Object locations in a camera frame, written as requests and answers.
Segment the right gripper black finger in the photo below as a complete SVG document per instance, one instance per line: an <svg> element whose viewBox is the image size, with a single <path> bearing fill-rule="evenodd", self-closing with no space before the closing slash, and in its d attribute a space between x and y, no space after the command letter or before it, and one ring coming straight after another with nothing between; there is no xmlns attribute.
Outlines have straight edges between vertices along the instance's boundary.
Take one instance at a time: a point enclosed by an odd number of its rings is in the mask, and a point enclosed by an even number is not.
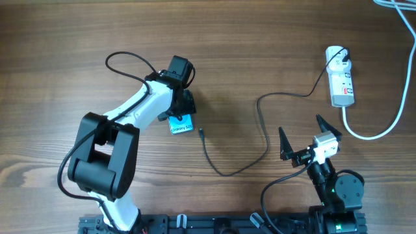
<svg viewBox="0 0 416 234"><path fill-rule="evenodd" d="M294 151L282 127L279 127L280 159L289 160L293 158Z"/></svg>
<svg viewBox="0 0 416 234"><path fill-rule="evenodd" d="M321 115L317 114L316 119L322 133L330 131L332 134L334 134L337 140L342 139L342 133L330 125Z"/></svg>

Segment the Galaxy S25 smartphone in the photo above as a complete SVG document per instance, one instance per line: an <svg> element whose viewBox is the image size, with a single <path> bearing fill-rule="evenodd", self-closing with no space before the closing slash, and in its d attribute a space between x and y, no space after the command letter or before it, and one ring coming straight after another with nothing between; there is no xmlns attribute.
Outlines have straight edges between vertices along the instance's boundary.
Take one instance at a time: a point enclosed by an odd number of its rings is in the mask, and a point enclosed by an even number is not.
<svg viewBox="0 0 416 234"><path fill-rule="evenodd" d="M190 114L182 116L182 120L178 120L176 117L169 117L170 132L173 135L180 133L186 133L194 130L192 123L192 116Z"/></svg>

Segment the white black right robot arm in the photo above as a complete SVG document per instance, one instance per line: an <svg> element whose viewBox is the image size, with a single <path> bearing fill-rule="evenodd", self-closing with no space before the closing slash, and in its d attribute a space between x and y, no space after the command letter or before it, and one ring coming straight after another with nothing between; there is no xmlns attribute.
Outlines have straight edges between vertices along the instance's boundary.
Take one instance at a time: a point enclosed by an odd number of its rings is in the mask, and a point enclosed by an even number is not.
<svg viewBox="0 0 416 234"><path fill-rule="evenodd" d="M353 170L336 171L330 157L339 152L342 133L321 115L316 115L321 133L313 143L294 151L282 127L279 128L280 157L294 168L304 166L321 204L309 208L310 233L367 233L365 215L360 213L365 180Z"/></svg>

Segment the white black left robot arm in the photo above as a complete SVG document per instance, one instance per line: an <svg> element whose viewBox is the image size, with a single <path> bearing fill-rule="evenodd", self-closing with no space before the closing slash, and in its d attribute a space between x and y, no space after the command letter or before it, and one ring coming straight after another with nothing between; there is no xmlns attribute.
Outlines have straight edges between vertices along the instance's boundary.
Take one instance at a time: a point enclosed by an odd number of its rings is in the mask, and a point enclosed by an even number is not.
<svg viewBox="0 0 416 234"><path fill-rule="evenodd" d="M148 224L134 204L133 181L140 132L154 120L169 120L173 132L193 129L196 112L188 90L196 70L186 58L173 56L165 70L153 70L142 88L117 109L103 115L89 112L80 123L74 147L60 168L87 192L103 213L101 224L111 233L147 233Z"/></svg>

